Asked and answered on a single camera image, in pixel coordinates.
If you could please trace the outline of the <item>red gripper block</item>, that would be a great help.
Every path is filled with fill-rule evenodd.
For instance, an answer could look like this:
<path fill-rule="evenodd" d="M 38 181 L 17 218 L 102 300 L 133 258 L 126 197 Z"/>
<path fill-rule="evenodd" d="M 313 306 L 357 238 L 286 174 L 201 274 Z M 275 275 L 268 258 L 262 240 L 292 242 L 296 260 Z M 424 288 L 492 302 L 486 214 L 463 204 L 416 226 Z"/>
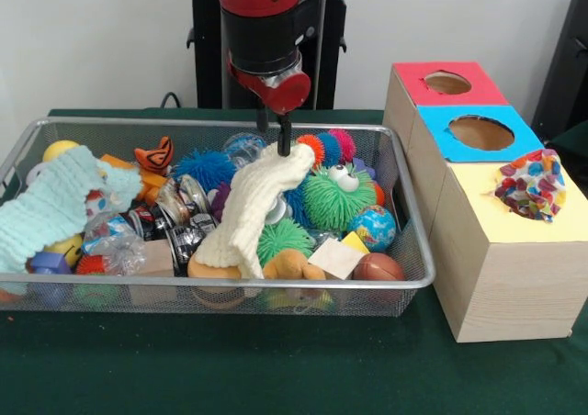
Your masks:
<path fill-rule="evenodd" d="M 268 129 L 267 108 L 278 114 L 280 127 L 277 140 L 279 155 L 289 155 L 291 146 L 291 123 L 289 112 L 301 107 L 311 90 L 311 78 L 302 70 L 302 56 L 297 52 L 296 61 L 281 73 L 269 75 L 241 71 L 229 62 L 230 74 L 245 89 L 255 94 L 256 126 L 260 132 Z"/>

